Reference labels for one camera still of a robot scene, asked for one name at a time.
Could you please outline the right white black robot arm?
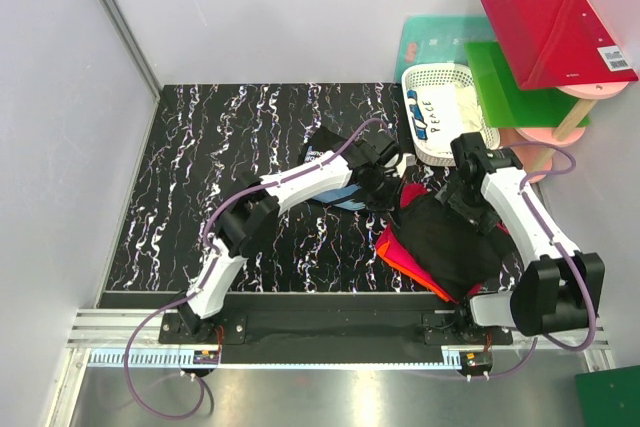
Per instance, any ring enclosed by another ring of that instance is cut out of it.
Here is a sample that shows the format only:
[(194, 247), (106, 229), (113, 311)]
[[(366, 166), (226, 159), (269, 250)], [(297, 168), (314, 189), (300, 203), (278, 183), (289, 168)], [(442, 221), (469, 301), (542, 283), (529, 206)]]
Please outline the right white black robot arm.
[(512, 147), (491, 150), (472, 132), (452, 140), (451, 151), (457, 172), (438, 200), (481, 234), (504, 224), (525, 267), (512, 290), (464, 303), (453, 321), (457, 337), (472, 344), (501, 327), (543, 336), (568, 351), (586, 350), (597, 332), (601, 257), (582, 252), (557, 226)]

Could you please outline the white plastic laundry basket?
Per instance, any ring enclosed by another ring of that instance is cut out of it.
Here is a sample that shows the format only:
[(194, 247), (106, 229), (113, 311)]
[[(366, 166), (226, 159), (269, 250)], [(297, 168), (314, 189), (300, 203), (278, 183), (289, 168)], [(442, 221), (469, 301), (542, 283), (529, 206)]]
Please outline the white plastic laundry basket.
[(499, 131), (485, 121), (469, 67), (457, 63), (414, 65), (402, 74), (401, 86), (420, 162), (454, 166), (450, 144), (464, 133), (478, 132), (488, 148), (499, 147)]

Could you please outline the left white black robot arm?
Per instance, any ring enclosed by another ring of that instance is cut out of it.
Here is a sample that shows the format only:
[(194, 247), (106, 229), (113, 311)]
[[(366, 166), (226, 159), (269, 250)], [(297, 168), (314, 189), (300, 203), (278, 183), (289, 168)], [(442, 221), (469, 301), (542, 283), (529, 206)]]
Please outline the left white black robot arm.
[(304, 143), (296, 167), (238, 176), (206, 223), (209, 253), (177, 307), (181, 331), (196, 343), (214, 335), (214, 316), (238, 272), (272, 243), (281, 217), (292, 208), (314, 200), (390, 212), (398, 205), (405, 168), (401, 147), (387, 131), (370, 139), (360, 133), (343, 138), (321, 126)]

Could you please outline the orange t shirt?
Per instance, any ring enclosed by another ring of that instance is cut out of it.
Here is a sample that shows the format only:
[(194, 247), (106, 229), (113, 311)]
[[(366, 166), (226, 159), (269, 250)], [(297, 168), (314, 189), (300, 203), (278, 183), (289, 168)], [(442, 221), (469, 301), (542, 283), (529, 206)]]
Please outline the orange t shirt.
[(419, 267), (409, 253), (399, 244), (387, 240), (376, 245), (377, 255), (390, 267), (406, 275), (419, 285), (426, 287), (446, 302), (453, 302), (453, 298), (442, 288), (433, 277)]

